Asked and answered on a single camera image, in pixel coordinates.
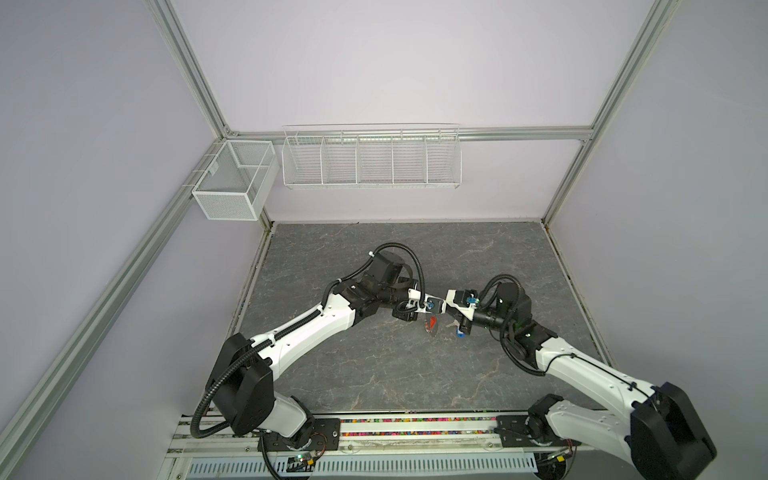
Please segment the metal keyring with shoe plate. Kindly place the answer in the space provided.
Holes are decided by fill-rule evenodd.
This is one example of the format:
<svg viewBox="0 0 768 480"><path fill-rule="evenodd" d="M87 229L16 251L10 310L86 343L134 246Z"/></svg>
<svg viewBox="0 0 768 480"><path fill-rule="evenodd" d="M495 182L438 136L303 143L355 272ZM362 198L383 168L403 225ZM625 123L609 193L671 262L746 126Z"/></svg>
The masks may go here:
<svg viewBox="0 0 768 480"><path fill-rule="evenodd" d="M436 337L439 332L439 319L435 314L426 314L424 330L430 337Z"/></svg>

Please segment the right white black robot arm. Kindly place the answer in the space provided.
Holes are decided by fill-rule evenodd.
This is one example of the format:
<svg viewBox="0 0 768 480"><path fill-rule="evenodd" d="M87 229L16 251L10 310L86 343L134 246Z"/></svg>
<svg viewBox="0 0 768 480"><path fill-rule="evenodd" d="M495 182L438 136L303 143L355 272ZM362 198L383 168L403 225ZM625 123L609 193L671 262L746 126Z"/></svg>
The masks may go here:
<svg viewBox="0 0 768 480"><path fill-rule="evenodd" d="M502 351L524 373L555 377L600 406L587 409L548 394L529 408L516 433L539 445L585 444L633 465L645 479L695 479L716 459L684 390L636 379L572 346L534 319L532 301L514 276L497 275L481 291L450 290L432 304L464 335L477 327L497 332Z"/></svg>

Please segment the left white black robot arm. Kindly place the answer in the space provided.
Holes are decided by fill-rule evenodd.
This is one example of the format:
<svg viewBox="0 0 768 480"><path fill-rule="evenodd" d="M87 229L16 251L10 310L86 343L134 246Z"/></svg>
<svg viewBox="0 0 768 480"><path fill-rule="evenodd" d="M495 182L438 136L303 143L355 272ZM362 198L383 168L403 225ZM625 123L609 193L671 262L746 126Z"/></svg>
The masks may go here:
<svg viewBox="0 0 768 480"><path fill-rule="evenodd" d="M328 284L317 305L276 329L251 338L236 333L224 342L191 416L191 436L231 429L237 436L276 434L294 448L308 445L314 416L295 397L276 392L275 381L303 355L379 308L412 320L426 305L425 275L415 252L398 242L376 247L361 267Z"/></svg>

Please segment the white mesh box basket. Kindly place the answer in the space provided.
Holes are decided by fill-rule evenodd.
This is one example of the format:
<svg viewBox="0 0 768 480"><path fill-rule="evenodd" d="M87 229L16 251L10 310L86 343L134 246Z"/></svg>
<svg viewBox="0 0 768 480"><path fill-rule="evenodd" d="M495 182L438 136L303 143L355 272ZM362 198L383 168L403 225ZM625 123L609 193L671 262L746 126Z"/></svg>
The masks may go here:
<svg viewBox="0 0 768 480"><path fill-rule="evenodd" d="M192 194L208 220L258 221L278 173L272 142L225 140Z"/></svg>

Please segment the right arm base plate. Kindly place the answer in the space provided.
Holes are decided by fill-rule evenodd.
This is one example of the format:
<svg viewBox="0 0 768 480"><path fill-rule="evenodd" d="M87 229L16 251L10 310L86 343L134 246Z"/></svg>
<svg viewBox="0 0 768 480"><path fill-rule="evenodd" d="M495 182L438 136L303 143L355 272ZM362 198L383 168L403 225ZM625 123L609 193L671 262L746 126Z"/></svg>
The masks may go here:
<svg viewBox="0 0 768 480"><path fill-rule="evenodd" d="M503 447L567 446L568 439L557 436L546 420L546 414L556 403L563 400L560 395L547 394L524 414L498 415L492 432L499 436Z"/></svg>

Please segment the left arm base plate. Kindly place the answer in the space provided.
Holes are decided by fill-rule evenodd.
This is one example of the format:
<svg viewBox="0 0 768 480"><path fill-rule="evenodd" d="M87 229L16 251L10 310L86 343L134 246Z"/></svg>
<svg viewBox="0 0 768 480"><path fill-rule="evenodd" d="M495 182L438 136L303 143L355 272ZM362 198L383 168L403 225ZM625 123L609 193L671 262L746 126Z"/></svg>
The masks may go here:
<svg viewBox="0 0 768 480"><path fill-rule="evenodd" d="M341 439L341 419L321 417L302 426L292 437L283 437L277 433L267 433L265 446L268 452L288 451L336 451Z"/></svg>

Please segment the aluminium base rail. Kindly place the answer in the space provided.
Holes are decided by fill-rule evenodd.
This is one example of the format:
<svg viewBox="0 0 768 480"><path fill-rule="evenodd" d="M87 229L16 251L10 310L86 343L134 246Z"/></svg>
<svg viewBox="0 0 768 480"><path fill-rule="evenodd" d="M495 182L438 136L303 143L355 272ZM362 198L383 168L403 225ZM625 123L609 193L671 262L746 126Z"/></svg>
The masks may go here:
<svg viewBox="0 0 768 480"><path fill-rule="evenodd" d="M322 457L337 455L385 454L464 454L500 453L502 451L598 450L629 461L630 427L606 410L590 410L564 402L546 414L554 433L568 439L567 446L503 447L492 432L496 417L502 414L524 414L526 411L469 412L363 412L319 414L341 419L341 439L336 451L268 452L284 457L301 458L309 453ZM197 439L190 433L191 420L183 418L172 436L165 455L168 458L245 457L257 455L265 446L265 436L258 433L235 435L225 429L209 437Z"/></svg>

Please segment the aluminium frame profiles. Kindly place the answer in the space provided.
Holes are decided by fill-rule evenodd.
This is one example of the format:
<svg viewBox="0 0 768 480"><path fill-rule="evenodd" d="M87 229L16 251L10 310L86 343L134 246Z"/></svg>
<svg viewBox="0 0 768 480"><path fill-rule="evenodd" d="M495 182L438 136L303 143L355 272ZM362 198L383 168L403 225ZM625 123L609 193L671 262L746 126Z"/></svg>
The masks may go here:
<svg viewBox="0 0 768 480"><path fill-rule="evenodd" d="M647 1L178 1L227 125L583 126ZM1 420L213 132L142 1L1 5ZM193 209L18 476L154 476L258 235Z"/></svg>

